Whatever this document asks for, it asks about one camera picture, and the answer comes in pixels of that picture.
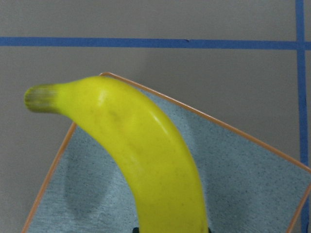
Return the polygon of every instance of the plastic banana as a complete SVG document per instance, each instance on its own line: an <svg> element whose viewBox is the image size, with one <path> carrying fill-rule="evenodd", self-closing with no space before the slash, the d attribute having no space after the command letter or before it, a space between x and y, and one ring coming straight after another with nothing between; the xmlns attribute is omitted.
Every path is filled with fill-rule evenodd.
<svg viewBox="0 0 311 233"><path fill-rule="evenodd" d="M132 190L140 233L207 233L202 185L171 120L148 97L114 78L95 76L34 86L34 112L71 118L113 157Z"/></svg>

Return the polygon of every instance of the yellow banana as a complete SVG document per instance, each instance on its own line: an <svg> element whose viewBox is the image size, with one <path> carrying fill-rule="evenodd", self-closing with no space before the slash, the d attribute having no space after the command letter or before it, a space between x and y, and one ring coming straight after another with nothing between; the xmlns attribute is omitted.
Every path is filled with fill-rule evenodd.
<svg viewBox="0 0 311 233"><path fill-rule="evenodd" d="M207 233L199 174L178 129L149 98L114 78L95 76L34 86L34 112L71 118L113 157L137 207L140 233Z"/></svg>

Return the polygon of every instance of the brown edge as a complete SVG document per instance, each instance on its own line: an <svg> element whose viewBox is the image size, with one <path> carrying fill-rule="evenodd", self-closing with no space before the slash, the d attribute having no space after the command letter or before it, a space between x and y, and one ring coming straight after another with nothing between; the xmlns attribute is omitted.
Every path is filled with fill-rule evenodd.
<svg viewBox="0 0 311 233"><path fill-rule="evenodd" d="M23 227L23 229L21 231L22 233L26 233L27 232L27 230L28 230L28 228L30 226L31 221L33 220L33 217L35 216L37 208L38 208L38 206L39 206L39 204L40 204L40 202L42 200L44 192L47 189L47 187L48 187L48 185L49 185L49 183L51 181L53 173L55 172L55 169L56 169L56 167L57 167L57 165L58 165L58 163L59 163L59 161L60 161L60 159L61 159L61 157L62 157L62 155L63 155L63 153L64 153L64 151L65 151L65 149L66 149L66 147L67 147L67 145L68 145L72 135L73 135L73 132L76 129L76 127L77 127L77 125L75 123L72 123L70 128L68 129L67 134L66 134L66 136L64 138L64 141L63 141L62 145L60 146L60 148L59 148L59 150L58 150L58 152L56 154L56 157L53 160L53 163L52 163L52 165L51 165L51 167L49 169L49 172L48 172L47 176L45 177L45 179L43 181L43 184L42 184L42 186L41 186L41 188L40 188L40 190L38 192L37 197L35 198L34 204L33 204L32 208L31 208L31 210L30 210L30 212L28 214L28 217L26 219L24 227Z"/></svg>
<svg viewBox="0 0 311 233"><path fill-rule="evenodd" d="M151 88L143 86L143 85L141 85L141 84L139 84L137 82L131 81L129 79L123 78L123 77L121 77L119 75L116 75L116 74L113 74L113 73L110 73L110 72L101 73L100 76L111 76L111 77L119 79L119 80L121 80L121 81L123 81L125 83L128 83L130 85L136 86L136 87L138 87L138 88L140 88L142 90L148 91L148 92L150 92L150 93L152 93L152 94L154 94L156 96L159 96L159 97L161 97L161 98L163 98L165 100L168 100L168 101L170 101L170 102L172 102L172 103L174 103L174 104L176 104L176 105L178 105L178 106L180 106L182 108L185 108L185 109L187 109L187 110L189 110L189 111L191 111L191 112L193 112L193 113L195 113L195 114L197 114L197 115L199 115L199 116L201 116L201 117L203 117L203 118L205 118L205 119L207 119L207 120L209 120L209 121L211 121L211 122L213 122L215 124L218 124L218 125L224 127L225 129L228 129L228 130L230 130L230 131L232 131L232 132L234 132L234 133L236 133L236 134L238 134L238 135L240 135L240 136L242 136L242 137L244 137L244 138L246 138L246 139L248 139L248 140L250 140L250 141L252 141L252 142L254 142L254 143L258 144L258 145L260 145L260 146L262 146L262 147L264 147L265 149L271 151L272 153L282 157L283 159L285 159L285 160L295 164L296 166L306 170L307 172L311 173L311 168L309 168L308 166L304 165L300 161L295 160L294 158L290 157L289 155L287 155L287 154L281 152L280 150L278 150L278 149L276 149L276 148L274 148L274 147L272 147L272 146L270 146L270 145L260 141L259 139L255 138L255 137L253 137L253 136L251 136L251 135L249 135L249 134L247 134L247 133L245 133L245 132L243 132L243 131L241 131L241 130L239 130L239 129L231 126L231 125L228 125L228 124L226 124L226 123L224 123L224 122L222 122L222 121L220 121L220 120L218 120L218 119L216 119L216 118L214 118L214 117L212 117L212 116L210 116L210 115L208 115L206 113L203 113L203 112L201 112L201 111L199 111L199 110L197 110L197 109L195 109L195 108L193 108L193 107L191 107L189 105L186 105L186 104L184 104L184 103L182 103L182 102L180 102L178 100L175 100L175 99L173 99L173 98L171 98L169 96L166 96L166 95L164 95L164 94L162 94L160 92L157 92L157 91L155 91L155 90L153 90ZM53 173L55 172L55 169L56 169L56 167L57 167L57 165L58 165L58 163L59 163L59 161L60 161L60 159L61 159L61 157L62 157L62 155L63 155L63 153L64 153L64 151L65 151L65 149L66 149L66 147L67 147L67 145L68 145L68 143L69 143L69 141L70 141L70 139L71 139L71 137L72 137L72 135L73 135L73 133L74 133L74 131L76 129L76 127L77 127L77 125L75 123L71 124L71 126L70 126L70 128L69 128L69 130L68 130L68 132L67 132L67 134L66 134L66 136L64 138L64 141L63 141L62 145L60 146L60 148L59 148L59 150L58 150L58 152L56 154L56 157L55 157L55 159L54 159L54 161L53 161L53 163L52 163L52 165L51 165L51 167L49 169L49 172L48 172L47 176L45 177L45 179L43 181L43 184L42 184L42 186L41 186L41 188L40 188L40 190L38 192L38 195L35 198L34 204L33 204L32 208L31 208L31 210L30 210L30 212L28 214L28 217L26 219L26 222L24 224L24 227L23 227L21 233L26 233L27 232L27 230L28 230L28 228L29 228L29 226L31 224L31 221L32 221L33 217L35 216L36 210L37 210L37 208L38 208L38 206L39 206L39 204L40 204L40 202L42 200L44 192L47 189L47 187L48 187L48 185L50 183L50 180L52 179ZM311 184L308 186L308 188L307 188L303 198L301 199L301 201L300 201L300 203L299 203L299 205L298 205L298 207L297 207L297 209L295 211L295 214L294 214L294 216L293 216L293 218L292 218L292 220L290 222L290 225L289 225L286 233L291 233L292 232L292 229L293 229L293 227L294 227L294 225L295 225L295 223L296 223L296 221L298 219L298 216L299 216L299 214L301 212L301 209L302 209L305 201L307 200L307 197L310 194L310 192L311 192Z"/></svg>

